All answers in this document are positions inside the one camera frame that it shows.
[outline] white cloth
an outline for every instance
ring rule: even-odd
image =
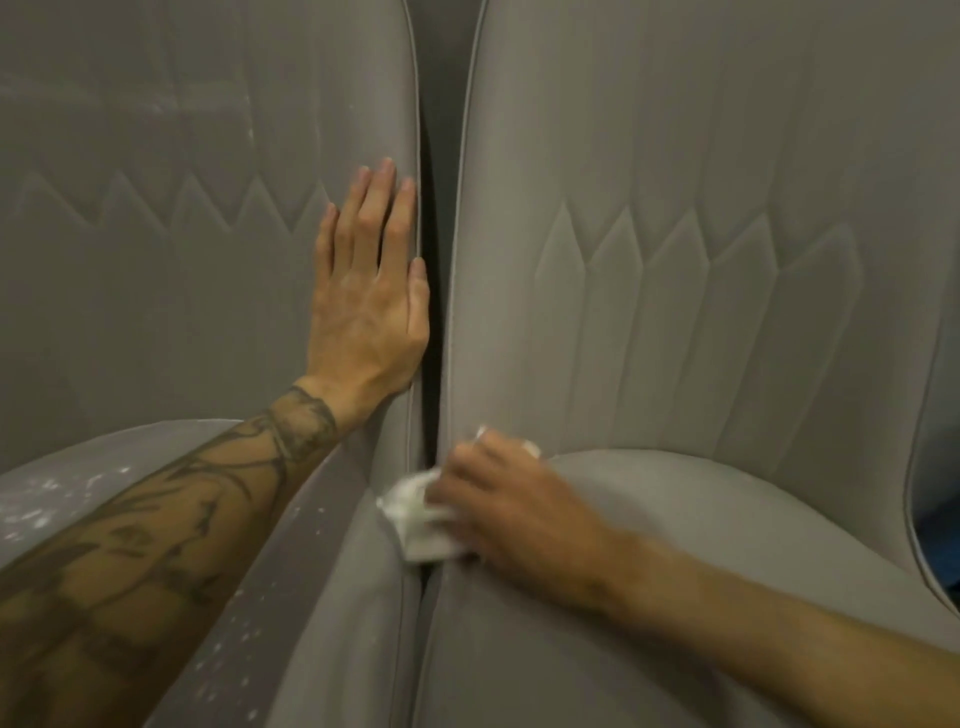
[[[540,457],[540,448],[533,443],[524,443],[523,446],[534,457]],[[400,551],[409,563],[454,559],[469,551],[443,526],[444,522],[456,518],[456,512],[445,506],[427,505],[424,501],[427,486],[439,476],[440,468],[407,475],[376,501],[383,515],[393,524]]]

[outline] blue fabric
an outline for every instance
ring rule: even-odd
[[[917,527],[926,562],[946,588],[960,586],[960,497],[938,508]]]

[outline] tattooed arm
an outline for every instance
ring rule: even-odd
[[[410,381],[429,292],[412,180],[384,224],[395,176],[362,169],[327,210],[305,376],[0,570],[0,726],[142,722],[305,478]]]

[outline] car seat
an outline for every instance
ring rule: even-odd
[[[960,650],[908,487],[960,230],[960,6],[487,0],[440,453],[537,442],[615,522]],[[799,725],[708,666],[433,574],[413,725]]]
[[[419,122],[400,0],[12,0],[0,88],[6,563],[302,373],[324,205],[386,154],[416,175]],[[312,476],[152,725],[278,693],[384,724],[420,582],[371,490],[421,460],[417,385]]]

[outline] seat backrest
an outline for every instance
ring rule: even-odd
[[[0,473],[301,373],[328,197],[418,169],[400,0],[0,3]]]
[[[481,23],[442,445],[484,423],[712,458],[912,562],[960,5],[488,0]]]

